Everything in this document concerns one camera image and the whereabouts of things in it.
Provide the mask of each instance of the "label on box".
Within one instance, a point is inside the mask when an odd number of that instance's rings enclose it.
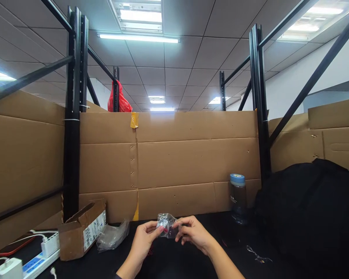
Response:
[[[86,251],[99,236],[106,225],[106,210],[104,210],[85,230],[84,230],[84,251]]]

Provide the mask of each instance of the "black bag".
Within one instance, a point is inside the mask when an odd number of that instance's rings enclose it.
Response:
[[[331,161],[273,174],[256,197],[259,226],[312,274],[349,275],[349,171]]]

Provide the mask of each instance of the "desk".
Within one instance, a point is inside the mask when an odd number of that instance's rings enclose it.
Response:
[[[241,229],[232,219],[230,212],[196,215],[203,226],[221,243],[222,247],[235,263],[246,279],[267,278],[308,278],[308,275],[299,267],[284,260],[278,252],[259,236],[253,228]],[[61,262],[59,259],[52,266],[56,269],[57,279],[99,279],[111,278],[114,272],[122,265],[127,257],[138,225],[144,222],[131,222],[130,233],[118,248],[103,253],[98,253],[96,245],[81,259]],[[225,247],[222,241],[224,232],[236,232],[240,238],[240,245]],[[14,257],[29,261],[37,252],[41,251],[41,238],[36,239],[19,251]],[[246,245],[261,257],[269,257],[271,263],[255,261],[253,253],[248,252]],[[36,250],[27,256],[25,250]],[[137,279],[140,278],[217,278],[209,258],[199,251],[194,245],[176,243],[173,239],[159,238],[152,246],[153,255],[148,256],[143,262],[142,269]],[[50,267],[43,272],[39,279],[52,279]]]

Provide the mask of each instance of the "white charger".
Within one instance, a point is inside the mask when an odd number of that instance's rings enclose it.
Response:
[[[11,258],[0,266],[0,279],[23,279],[22,261]]]

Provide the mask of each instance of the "blue bottle cap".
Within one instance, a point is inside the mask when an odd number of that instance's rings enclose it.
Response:
[[[241,174],[231,174],[230,181],[233,181],[235,183],[245,183],[245,178]]]

